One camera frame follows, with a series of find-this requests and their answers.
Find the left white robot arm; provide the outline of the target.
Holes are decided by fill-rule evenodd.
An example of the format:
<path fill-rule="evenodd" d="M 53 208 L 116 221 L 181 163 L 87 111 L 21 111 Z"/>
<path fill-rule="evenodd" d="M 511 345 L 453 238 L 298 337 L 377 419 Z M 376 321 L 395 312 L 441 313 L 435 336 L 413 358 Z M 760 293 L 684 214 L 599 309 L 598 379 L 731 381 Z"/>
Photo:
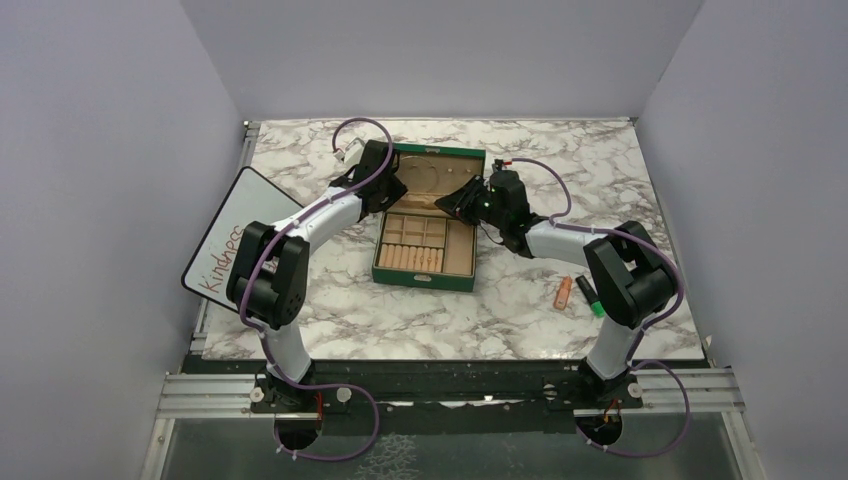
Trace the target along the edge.
<path fill-rule="evenodd" d="M 309 261 L 323 244 L 364 218 L 387 210 L 406 193 L 395 176 L 394 144 L 369 140 L 344 175 L 318 200 L 274 224 L 250 223 L 226 287 L 242 323 L 260 337 L 276 396 L 298 411 L 313 401 L 312 359 L 296 318 L 306 300 Z"/>

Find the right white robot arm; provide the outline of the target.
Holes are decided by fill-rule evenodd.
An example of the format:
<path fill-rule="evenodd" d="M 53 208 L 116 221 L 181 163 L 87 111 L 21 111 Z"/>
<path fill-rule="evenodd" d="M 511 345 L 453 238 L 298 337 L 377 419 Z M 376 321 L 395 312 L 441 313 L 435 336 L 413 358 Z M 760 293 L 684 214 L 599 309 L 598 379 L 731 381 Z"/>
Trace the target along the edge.
<path fill-rule="evenodd" d="M 578 366 L 577 393 L 589 406 L 600 407 L 616 395 L 645 328 L 666 314 L 670 300 L 682 298 L 676 267 L 640 223 L 614 229 L 556 225 L 531 211 L 515 171 L 475 176 L 434 204 L 466 225 L 496 228 L 503 246 L 519 256 L 589 269 L 604 310 L 597 340 Z"/>

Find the green jewelry box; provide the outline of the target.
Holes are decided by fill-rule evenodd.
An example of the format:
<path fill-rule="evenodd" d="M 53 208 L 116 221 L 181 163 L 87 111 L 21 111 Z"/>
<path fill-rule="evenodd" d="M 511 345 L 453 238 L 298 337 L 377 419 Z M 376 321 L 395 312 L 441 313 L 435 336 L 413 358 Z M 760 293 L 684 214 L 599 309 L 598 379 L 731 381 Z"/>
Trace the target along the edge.
<path fill-rule="evenodd" d="M 471 292 L 477 232 L 434 201 L 484 173 L 481 149 L 397 143 L 392 169 L 407 192 L 384 214 L 371 268 L 377 284 Z"/>

